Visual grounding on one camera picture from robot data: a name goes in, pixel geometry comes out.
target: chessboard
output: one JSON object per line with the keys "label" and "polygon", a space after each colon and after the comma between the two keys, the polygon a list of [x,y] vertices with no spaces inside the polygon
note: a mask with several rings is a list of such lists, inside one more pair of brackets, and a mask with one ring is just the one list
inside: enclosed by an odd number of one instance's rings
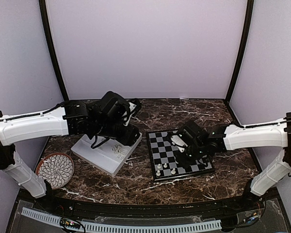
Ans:
{"label": "chessboard", "polygon": [[187,168],[182,167],[175,158],[175,151],[178,151],[178,147],[171,145],[168,141],[167,134],[169,132],[176,133],[177,130],[148,132],[146,134],[154,181],[214,172],[213,164],[207,155],[199,161],[196,160]]}

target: black metal frame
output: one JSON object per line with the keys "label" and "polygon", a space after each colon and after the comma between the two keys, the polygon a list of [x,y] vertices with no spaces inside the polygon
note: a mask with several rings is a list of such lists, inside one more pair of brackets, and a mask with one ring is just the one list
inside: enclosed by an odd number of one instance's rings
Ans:
{"label": "black metal frame", "polygon": [[225,98],[225,101],[227,103],[229,103],[232,99],[232,95],[233,95],[233,92],[234,92],[234,89],[236,86],[239,71],[240,71],[241,66],[242,66],[243,55],[244,55],[244,51],[246,49],[246,44],[247,44],[249,29],[250,29],[250,24],[251,24],[253,4],[254,4],[254,0],[248,0],[246,15],[245,15],[244,23],[243,23],[241,43],[239,45],[239,50],[238,50],[238,54],[237,54],[237,59],[236,59],[234,71],[233,71],[232,78],[231,78],[231,81],[230,81],[230,84],[228,87],[227,95]]}
{"label": "black metal frame", "polygon": [[[271,200],[274,198],[278,199],[288,232],[291,233],[291,225],[277,188],[271,188],[267,191],[266,195],[267,200]],[[95,220],[96,217],[101,216],[119,218],[172,218],[185,216],[202,216],[203,219],[215,218],[222,220],[235,217],[237,213],[244,211],[234,211],[224,208],[224,206],[229,206],[230,203],[235,203],[240,198],[241,197],[235,197],[224,200],[212,200],[188,204],[145,206],[100,204],[86,201],[68,200],[63,198],[58,198],[58,200],[65,209],[65,216],[67,218],[77,220]],[[6,233],[10,232],[13,219],[16,214],[17,205],[20,200],[31,202],[34,204],[33,208],[43,210],[41,209],[41,206],[39,206],[34,201],[34,198],[30,195],[28,191],[21,189],[14,203]]]}
{"label": "black metal frame", "polygon": [[56,75],[57,83],[60,88],[60,92],[63,96],[63,99],[66,101],[66,100],[69,100],[69,96],[65,87],[62,74],[60,72],[60,68],[59,68],[59,64],[58,64],[58,60],[57,60],[57,56],[55,52],[55,47],[54,47],[54,43],[52,39],[52,33],[49,26],[49,17],[48,17],[48,11],[47,11],[45,0],[39,0],[39,5],[40,5],[42,24],[44,28],[44,34],[45,34],[45,38],[48,44],[49,55],[53,64],[53,68]]}

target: lavender wall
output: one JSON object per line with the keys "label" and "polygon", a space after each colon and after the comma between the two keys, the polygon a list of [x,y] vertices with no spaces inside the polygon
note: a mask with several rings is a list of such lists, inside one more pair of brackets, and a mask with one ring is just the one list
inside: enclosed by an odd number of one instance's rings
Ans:
{"label": "lavender wall", "polygon": [[[0,1],[0,110],[22,114],[61,101],[38,0]],[[45,138],[24,141],[16,148],[34,168],[45,142]],[[0,171],[0,233],[5,232],[18,189],[12,178]]]}
{"label": "lavender wall", "polygon": [[48,0],[71,99],[224,98],[246,0]]}
{"label": "lavender wall", "polygon": [[[256,1],[231,106],[241,123],[270,121],[291,111],[291,0]],[[256,150],[265,168],[278,154]],[[291,221],[291,178],[278,185]]]}

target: white wall panel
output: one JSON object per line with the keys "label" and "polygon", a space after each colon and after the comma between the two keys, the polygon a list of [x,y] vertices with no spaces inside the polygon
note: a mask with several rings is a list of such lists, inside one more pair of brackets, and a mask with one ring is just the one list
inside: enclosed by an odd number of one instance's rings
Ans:
{"label": "white wall panel", "polygon": [[245,0],[48,0],[71,99],[224,98]]}

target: black corner post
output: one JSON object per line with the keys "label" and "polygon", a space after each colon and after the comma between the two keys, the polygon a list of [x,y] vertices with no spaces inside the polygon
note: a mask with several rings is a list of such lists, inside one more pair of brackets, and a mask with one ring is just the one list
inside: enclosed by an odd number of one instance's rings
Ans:
{"label": "black corner post", "polygon": [[60,72],[59,64],[57,61],[57,56],[55,52],[55,47],[53,44],[53,39],[52,39],[52,34],[50,31],[49,27],[49,18],[48,18],[48,11],[47,11],[47,6],[45,0],[39,0],[39,5],[40,5],[40,12],[41,12],[41,18],[42,18],[42,23],[43,23],[43,28],[44,28],[44,34],[45,38],[47,40],[48,44],[48,51],[50,58],[52,60],[54,72],[56,75],[56,79],[60,88],[60,91],[62,93],[64,101],[69,100],[67,90],[65,88],[64,80],[62,77],[62,74]]}
{"label": "black corner post", "polygon": [[243,55],[244,55],[244,51],[246,48],[248,35],[249,35],[251,17],[252,17],[252,12],[253,12],[253,4],[254,4],[254,0],[247,1],[247,10],[246,10],[246,15],[245,15],[244,24],[243,24],[242,38],[241,38],[241,42],[239,45],[239,50],[238,50],[237,59],[236,59],[234,71],[232,74],[231,82],[229,84],[229,88],[228,88],[227,95],[225,98],[225,101],[228,104],[232,98],[232,95],[233,95],[233,92],[234,92],[234,89],[236,86],[237,78],[239,75],[239,71],[240,71],[241,66],[242,66]]}

